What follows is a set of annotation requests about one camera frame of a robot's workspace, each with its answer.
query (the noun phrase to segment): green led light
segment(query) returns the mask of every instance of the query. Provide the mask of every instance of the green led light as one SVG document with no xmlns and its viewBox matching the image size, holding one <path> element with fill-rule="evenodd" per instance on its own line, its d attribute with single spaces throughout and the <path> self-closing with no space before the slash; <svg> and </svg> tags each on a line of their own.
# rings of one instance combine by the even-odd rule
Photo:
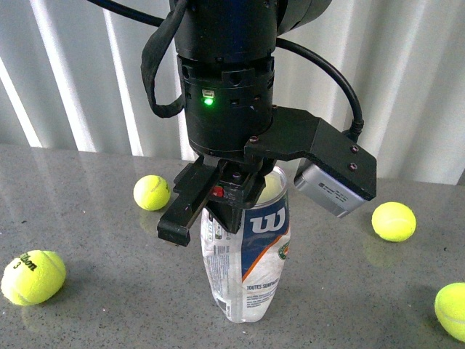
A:
<svg viewBox="0 0 465 349">
<path fill-rule="evenodd" d="M 205 98 L 203 103 L 209 107 L 210 105 L 213 105 L 213 98 Z"/>
</svg>

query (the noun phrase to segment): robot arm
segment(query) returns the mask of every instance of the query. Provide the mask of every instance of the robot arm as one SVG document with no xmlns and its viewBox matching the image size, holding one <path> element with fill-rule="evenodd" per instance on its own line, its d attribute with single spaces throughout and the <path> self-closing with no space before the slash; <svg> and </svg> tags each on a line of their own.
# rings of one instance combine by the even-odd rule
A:
<svg viewBox="0 0 465 349">
<path fill-rule="evenodd" d="M 204 207 L 236 233 L 242 210 L 255 205 L 277 160 L 302 159 L 297 188 L 338 217 L 376 195 L 376 160 L 356 144 L 363 120 L 353 89 L 321 57 L 277 38 L 321 15 L 330 2 L 170 0 L 169 16 L 142 53 L 142 79 L 156 115 L 185 109 L 198 159 L 175 180 L 179 195 L 160 219 L 160 238 L 187 246 Z M 158 105 L 154 79 L 173 38 L 182 95 Z M 276 46 L 317 63 L 338 82 L 354 111 L 350 130 L 341 133 L 306 111 L 272 104 Z"/>
</svg>

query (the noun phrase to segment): screw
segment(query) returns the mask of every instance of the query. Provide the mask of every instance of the screw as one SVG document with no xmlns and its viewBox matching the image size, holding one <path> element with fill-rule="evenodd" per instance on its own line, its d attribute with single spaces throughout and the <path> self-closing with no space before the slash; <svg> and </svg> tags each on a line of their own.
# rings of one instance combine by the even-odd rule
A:
<svg viewBox="0 0 465 349">
<path fill-rule="evenodd" d="M 347 166 L 347 167 L 349 167 L 349 170 L 351 170 L 352 172 L 355 172 L 355 171 L 357 171 L 357 169 L 358 169 L 357 164 L 354 163 L 354 162 L 351 162 L 351 163 L 349 164 L 349 166 Z"/>
</svg>

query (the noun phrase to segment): white corrugated wall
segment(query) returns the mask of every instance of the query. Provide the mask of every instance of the white corrugated wall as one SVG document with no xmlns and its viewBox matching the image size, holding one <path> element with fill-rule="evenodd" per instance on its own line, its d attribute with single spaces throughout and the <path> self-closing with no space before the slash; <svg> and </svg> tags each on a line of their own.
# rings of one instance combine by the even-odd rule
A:
<svg viewBox="0 0 465 349">
<path fill-rule="evenodd" d="M 122 1 L 165 17 L 168 0 Z M 0 0 L 0 143 L 193 159 L 184 116 L 158 119 L 140 77 L 154 27 L 85 0 Z M 333 0 L 284 37 L 333 63 L 360 99 L 379 177 L 456 184 L 465 168 L 465 1 Z M 352 115 L 319 68 L 277 49 L 275 103 L 336 128 Z M 179 93 L 174 50 L 156 82 Z"/>
</svg>

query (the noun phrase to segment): tennis ball can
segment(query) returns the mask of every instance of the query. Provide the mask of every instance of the tennis ball can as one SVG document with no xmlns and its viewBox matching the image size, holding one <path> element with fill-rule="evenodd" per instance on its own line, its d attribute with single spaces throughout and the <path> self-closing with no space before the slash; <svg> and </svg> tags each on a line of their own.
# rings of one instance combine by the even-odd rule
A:
<svg viewBox="0 0 465 349">
<path fill-rule="evenodd" d="M 211 293 L 235 323 L 255 322 L 266 313 L 278 288 L 291 231 L 287 180 L 275 167 L 252 209 L 244 209 L 239 231 L 229 233 L 202 211 L 201 244 Z"/>
</svg>

